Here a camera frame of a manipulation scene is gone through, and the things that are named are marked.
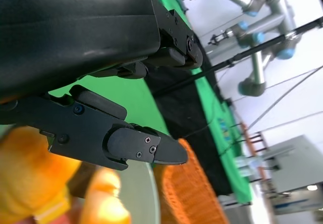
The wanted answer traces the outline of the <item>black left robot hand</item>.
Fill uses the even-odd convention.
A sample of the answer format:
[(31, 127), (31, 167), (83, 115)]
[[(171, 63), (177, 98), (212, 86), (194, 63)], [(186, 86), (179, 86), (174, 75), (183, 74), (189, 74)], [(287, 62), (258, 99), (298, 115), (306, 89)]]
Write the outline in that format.
[(184, 164), (176, 140), (127, 123), (124, 107), (76, 81), (202, 61), (194, 32), (159, 0), (1, 0), (1, 123), (37, 128), (54, 154), (120, 171), (129, 159)]

